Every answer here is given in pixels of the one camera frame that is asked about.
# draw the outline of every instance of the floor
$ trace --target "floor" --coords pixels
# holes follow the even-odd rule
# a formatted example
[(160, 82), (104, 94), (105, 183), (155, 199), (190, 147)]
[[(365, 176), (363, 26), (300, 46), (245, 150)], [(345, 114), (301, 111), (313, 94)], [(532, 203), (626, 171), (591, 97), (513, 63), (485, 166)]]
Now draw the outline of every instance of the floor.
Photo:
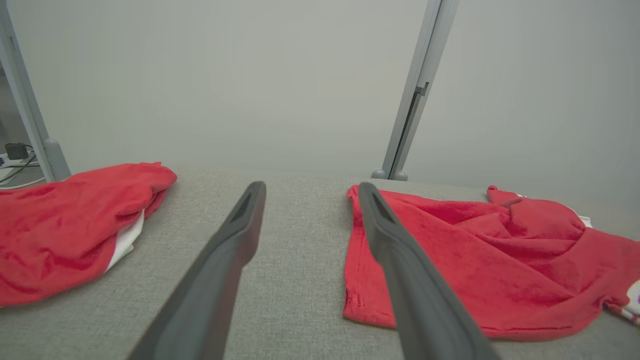
[[(22, 118), (13, 100), (9, 82), (5, 76), (0, 74), (0, 153), (4, 153), (6, 143), (21, 142), (31, 144), (29, 136), (22, 123)], [(11, 182), (0, 186), (18, 186), (43, 177), (42, 171), (38, 167), (25, 168), (16, 175)]]

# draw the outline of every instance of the folded red shirt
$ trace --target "folded red shirt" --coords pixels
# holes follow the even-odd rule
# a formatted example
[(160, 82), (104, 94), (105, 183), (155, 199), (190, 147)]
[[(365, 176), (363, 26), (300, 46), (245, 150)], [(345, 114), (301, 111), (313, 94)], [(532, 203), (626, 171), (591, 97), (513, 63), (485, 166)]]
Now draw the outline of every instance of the folded red shirt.
[[(566, 206), (491, 186), (491, 203), (380, 192), (490, 337), (549, 340), (620, 312), (640, 279), (640, 242), (585, 227)], [(362, 227), (358, 186), (344, 269), (346, 318), (395, 327), (382, 267)]]
[(160, 163), (123, 164), (0, 191), (0, 306), (100, 277), (118, 231), (157, 210), (176, 178)]

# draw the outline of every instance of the table surface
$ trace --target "table surface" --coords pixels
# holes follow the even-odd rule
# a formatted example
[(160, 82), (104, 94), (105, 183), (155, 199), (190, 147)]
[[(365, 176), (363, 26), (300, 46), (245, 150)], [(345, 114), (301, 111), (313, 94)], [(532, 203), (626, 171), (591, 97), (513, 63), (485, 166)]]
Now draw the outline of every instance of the table surface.
[[(252, 181), (267, 184), (258, 251), (243, 270), (225, 356), (402, 358), (396, 331), (342, 317), (351, 233), (347, 189), (486, 201), (484, 190), (348, 176), (176, 168), (178, 181), (145, 221), (136, 249), (100, 279), (43, 301), (0, 309), (2, 359), (119, 359)], [(517, 189), (505, 189), (517, 192)], [(638, 239), (637, 214), (601, 204), (571, 206), (596, 228)], [(494, 341), (504, 359), (637, 359), (640, 329), (603, 313), (567, 338)]]

